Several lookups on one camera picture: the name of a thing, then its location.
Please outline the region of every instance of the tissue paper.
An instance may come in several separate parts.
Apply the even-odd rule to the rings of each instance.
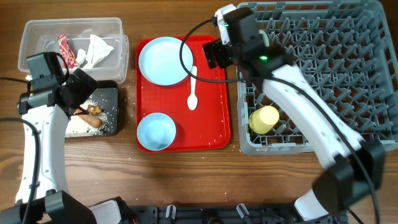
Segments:
[[[90,35],[90,45],[87,50],[87,64],[83,68],[93,68],[113,50],[112,46],[96,35]]]
[[[76,57],[76,61],[77,61],[77,67],[80,67],[80,65],[86,60],[86,51],[83,49],[79,49],[77,51],[77,57]]]

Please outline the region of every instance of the clear plastic container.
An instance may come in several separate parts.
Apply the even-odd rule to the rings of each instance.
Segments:
[[[122,21],[119,18],[29,21],[25,25],[19,48],[18,69],[29,73],[26,57],[30,55],[60,52],[57,37],[62,34],[67,36],[69,46],[76,57],[79,49],[88,50],[91,34],[101,37],[114,50],[94,68],[84,71],[95,80],[114,80],[117,83],[125,81],[129,61],[129,39],[123,34]]]

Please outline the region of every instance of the food scrap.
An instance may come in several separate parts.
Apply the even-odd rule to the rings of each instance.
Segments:
[[[99,106],[94,106],[94,105],[88,105],[87,111],[89,112],[89,114],[93,116],[97,116],[100,113],[102,113],[102,109]]]
[[[81,113],[82,111],[80,109],[77,109],[75,111],[75,114]],[[100,128],[103,125],[103,121],[96,116],[93,116],[91,114],[83,114],[83,115],[77,115],[79,118],[81,118],[83,121],[85,121],[87,124],[89,124],[93,128]]]

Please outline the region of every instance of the plastic container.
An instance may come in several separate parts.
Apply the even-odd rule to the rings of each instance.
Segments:
[[[68,43],[76,57],[78,49],[88,50],[91,34],[101,37],[114,50],[94,68],[85,69],[85,72],[95,80],[114,80],[117,83],[125,81],[129,61],[129,39],[123,34],[122,21],[119,18],[27,22],[19,48],[18,69],[29,73],[26,57],[30,55],[46,51],[60,52],[57,37],[62,34],[67,35]]]
[[[375,0],[250,2],[270,45],[283,45],[305,78],[339,117],[365,140],[398,147],[398,63],[381,3]],[[249,117],[262,106],[279,122],[256,134]],[[252,84],[238,84],[241,150],[245,154],[313,151],[289,116]]]
[[[193,65],[198,68],[198,77],[225,79],[225,70],[210,69],[202,45],[216,37],[211,35],[191,36],[187,45],[193,54]],[[141,50],[152,39],[142,40],[136,48],[136,65]],[[228,95],[225,83],[205,83],[197,81],[195,94],[198,106],[192,111],[187,99],[191,93],[190,77],[177,84],[160,86],[151,83],[136,69],[136,125],[151,113],[164,113],[170,116],[177,128],[173,143],[164,150],[150,151],[139,141],[137,145],[145,152],[181,152],[200,149],[219,149],[231,139]]]

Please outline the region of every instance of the green light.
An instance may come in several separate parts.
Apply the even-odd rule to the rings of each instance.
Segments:
[[[263,60],[263,61],[266,61],[266,60],[268,60],[268,57],[263,55],[263,56],[260,56],[260,59]]]

